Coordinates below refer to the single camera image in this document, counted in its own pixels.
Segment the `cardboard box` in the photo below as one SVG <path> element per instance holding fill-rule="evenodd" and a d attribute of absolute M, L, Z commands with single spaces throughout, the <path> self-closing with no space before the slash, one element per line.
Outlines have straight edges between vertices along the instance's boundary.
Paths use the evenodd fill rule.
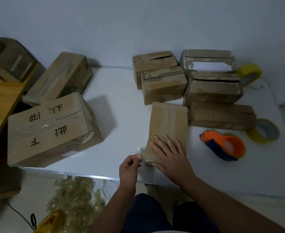
<path fill-rule="evenodd" d="M 229 50 L 183 50 L 180 66 L 187 78 L 193 71 L 230 72 L 236 70 L 235 58 Z"/>
<path fill-rule="evenodd" d="M 235 103 L 243 96 L 243 88 L 235 73 L 191 72 L 183 105 L 193 101 Z"/>
<path fill-rule="evenodd" d="M 190 125 L 246 131 L 255 127 L 257 116 L 249 105 L 195 101 L 190 105 Z"/>
<path fill-rule="evenodd" d="M 8 165 L 46 167 L 102 141 L 92 109 L 75 92 L 9 117 Z"/>
<path fill-rule="evenodd" d="M 137 89 L 141 89 L 141 72 L 177 66 L 177 61 L 170 50 L 133 56 L 134 78 Z"/>
<path fill-rule="evenodd" d="M 5 82 L 23 82 L 36 62 L 18 41 L 0 38 L 0 78 Z"/>
<path fill-rule="evenodd" d="M 153 102 L 149 126 L 149 138 L 144 152 L 144 162 L 147 165 L 160 163 L 162 161 L 157 153 L 152 149 L 150 141 L 154 141 L 157 135 L 164 141 L 164 134 L 167 134 L 172 141 L 177 138 L 183 148 L 187 149 L 188 134 L 188 108 L 180 105 L 170 105 L 166 103 Z"/>
<path fill-rule="evenodd" d="M 180 99 L 188 84 L 180 66 L 141 73 L 145 105 Z"/>
<path fill-rule="evenodd" d="M 86 56 L 62 52 L 23 96 L 23 101 L 35 107 L 73 92 L 81 94 L 92 76 Z"/>

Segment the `hand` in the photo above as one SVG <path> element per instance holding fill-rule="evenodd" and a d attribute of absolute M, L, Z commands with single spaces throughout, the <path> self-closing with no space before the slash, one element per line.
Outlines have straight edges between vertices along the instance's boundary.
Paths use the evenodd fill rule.
<path fill-rule="evenodd" d="M 141 161 L 141 154 L 134 154 L 128 156 L 120 165 L 120 188 L 125 188 L 129 191 L 136 189 L 138 167 L 140 167 Z"/>
<path fill-rule="evenodd" d="M 152 166 L 163 172 L 173 183 L 186 189 L 187 186 L 193 185 L 197 177 L 183 151 L 181 143 L 175 139 L 176 148 L 167 135 L 164 135 L 164 139 L 168 147 L 158 136 L 154 136 L 157 145 L 152 141 L 150 142 L 151 147 L 163 162 L 163 165 L 153 163 Z"/>

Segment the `blue jeans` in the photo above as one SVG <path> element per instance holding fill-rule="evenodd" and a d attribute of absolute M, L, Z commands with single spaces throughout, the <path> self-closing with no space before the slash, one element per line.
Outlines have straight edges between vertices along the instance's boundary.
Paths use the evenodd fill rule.
<path fill-rule="evenodd" d="M 220 232 L 205 212 L 195 203 L 187 202 L 174 209 L 172 226 L 161 205 L 147 194 L 135 196 L 123 226 L 123 233 L 156 231 Z"/>

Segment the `person's left hand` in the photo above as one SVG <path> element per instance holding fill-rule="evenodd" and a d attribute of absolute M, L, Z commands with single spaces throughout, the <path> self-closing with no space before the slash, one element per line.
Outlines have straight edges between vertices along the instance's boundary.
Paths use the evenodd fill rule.
<path fill-rule="evenodd" d="M 138 167 L 140 167 L 141 154 L 128 156 L 120 165 L 120 187 L 129 191 L 134 191 L 138 177 Z"/>

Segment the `white tabletop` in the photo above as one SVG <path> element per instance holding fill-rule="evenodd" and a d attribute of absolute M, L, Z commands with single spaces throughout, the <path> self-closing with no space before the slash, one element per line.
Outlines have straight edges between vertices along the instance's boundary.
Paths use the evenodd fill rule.
<path fill-rule="evenodd" d="M 118 168 L 125 157 L 145 148 L 151 105 L 144 105 L 133 71 L 94 68 L 93 72 L 83 98 L 94 110 L 104 141 L 46 168 L 25 169 L 118 180 Z M 259 79 L 252 86 L 258 90 L 244 88 L 244 96 L 237 104 L 251 105 L 257 118 L 273 121 L 280 129 L 279 140 L 257 144 L 245 132 L 219 130 L 236 134 L 246 146 L 247 153 L 241 160 L 227 162 L 199 139 L 206 128 L 190 126 L 187 157 L 195 174 L 219 190 L 285 197 L 285 125 L 268 84 Z M 182 104 L 182 100 L 169 103 Z M 145 165 L 139 168 L 138 181 L 172 184 L 157 169 Z"/>

